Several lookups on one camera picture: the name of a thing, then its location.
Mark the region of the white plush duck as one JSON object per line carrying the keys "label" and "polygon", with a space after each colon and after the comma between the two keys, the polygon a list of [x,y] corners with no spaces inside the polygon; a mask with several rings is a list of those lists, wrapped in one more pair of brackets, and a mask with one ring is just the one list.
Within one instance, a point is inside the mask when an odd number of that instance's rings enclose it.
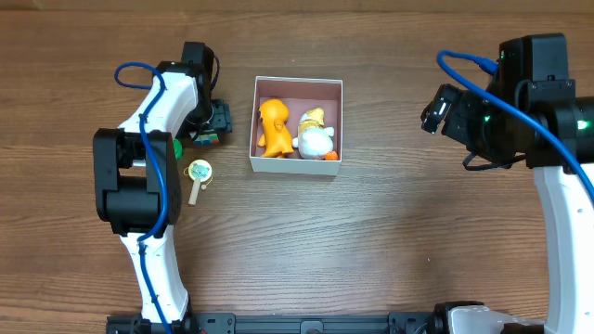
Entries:
{"label": "white plush duck", "polygon": [[298,123],[298,134],[292,139],[302,159],[337,161],[339,155],[334,149],[335,129],[325,126],[325,110],[315,108],[306,111]]}

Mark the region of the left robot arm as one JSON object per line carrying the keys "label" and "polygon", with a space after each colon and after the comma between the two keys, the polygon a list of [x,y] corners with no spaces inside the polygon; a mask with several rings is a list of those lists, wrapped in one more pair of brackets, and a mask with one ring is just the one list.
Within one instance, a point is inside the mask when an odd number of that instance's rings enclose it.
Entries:
{"label": "left robot arm", "polygon": [[174,141],[216,144],[231,133],[229,106],[212,97],[220,62],[206,44],[186,42],[180,60],[138,66],[151,74],[146,97],[129,119],[93,137],[97,215],[127,249],[142,298],[139,315],[111,316],[106,330],[197,333],[174,248],[182,207]]}

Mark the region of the colourful puzzle cube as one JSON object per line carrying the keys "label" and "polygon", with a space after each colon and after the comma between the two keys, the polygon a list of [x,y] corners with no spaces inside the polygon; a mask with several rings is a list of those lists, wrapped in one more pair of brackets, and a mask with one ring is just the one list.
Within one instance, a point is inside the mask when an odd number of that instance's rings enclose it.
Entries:
{"label": "colourful puzzle cube", "polygon": [[217,133],[201,134],[195,135],[192,139],[192,142],[196,146],[218,145],[220,143],[220,138],[219,134]]}

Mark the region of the orange dinosaur toy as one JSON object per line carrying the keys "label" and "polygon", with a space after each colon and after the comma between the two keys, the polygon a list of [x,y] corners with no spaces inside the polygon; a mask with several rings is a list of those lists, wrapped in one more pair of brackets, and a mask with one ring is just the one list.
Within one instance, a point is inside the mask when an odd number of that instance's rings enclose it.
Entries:
{"label": "orange dinosaur toy", "polygon": [[269,99],[259,111],[264,132],[257,146],[265,149],[262,158],[285,158],[292,154],[292,136],[286,125],[290,117],[288,107],[280,99]]}

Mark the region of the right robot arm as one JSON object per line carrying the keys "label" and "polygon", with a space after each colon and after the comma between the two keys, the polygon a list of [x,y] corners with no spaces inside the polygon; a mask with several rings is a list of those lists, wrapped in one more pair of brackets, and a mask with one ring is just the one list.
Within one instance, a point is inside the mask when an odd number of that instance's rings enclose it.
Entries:
{"label": "right robot arm", "polygon": [[544,213],[549,306],[543,320],[478,302],[444,302],[423,333],[589,333],[593,329],[593,100],[578,96],[566,38],[533,34],[503,42],[497,59],[472,56],[491,80],[481,88],[457,72],[421,113],[421,127],[467,149],[476,171],[524,162]]}

